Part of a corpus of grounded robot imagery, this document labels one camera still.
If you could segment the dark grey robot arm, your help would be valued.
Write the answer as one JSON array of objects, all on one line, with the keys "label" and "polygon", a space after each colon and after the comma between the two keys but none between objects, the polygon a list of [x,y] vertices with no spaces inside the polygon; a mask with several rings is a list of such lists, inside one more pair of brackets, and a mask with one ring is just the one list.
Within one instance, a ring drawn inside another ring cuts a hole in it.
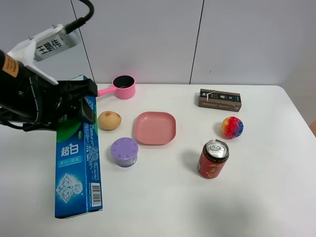
[{"label": "dark grey robot arm", "polygon": [[62,119],[94,124],[88,97],[98,95],[91,79],[61,80],[56,85],[0,53],[0,123],[23,130],[55,131]]}]

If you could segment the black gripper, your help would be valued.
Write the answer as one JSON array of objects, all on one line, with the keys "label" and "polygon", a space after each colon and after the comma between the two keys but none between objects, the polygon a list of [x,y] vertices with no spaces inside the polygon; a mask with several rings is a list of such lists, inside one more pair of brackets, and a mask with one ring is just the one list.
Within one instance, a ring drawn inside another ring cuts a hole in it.
[{"label": "black gripper", "polygon": [[92,79],[59,81],[52,85],[28,70],[14,64],[6,72],[0,65],[0,123],[23,131],[56,131],[57,107],[61,97],[81,99],[79,115],[82,122],[95,123],[94,104],[85,96],[97,96],[97,85]]}]

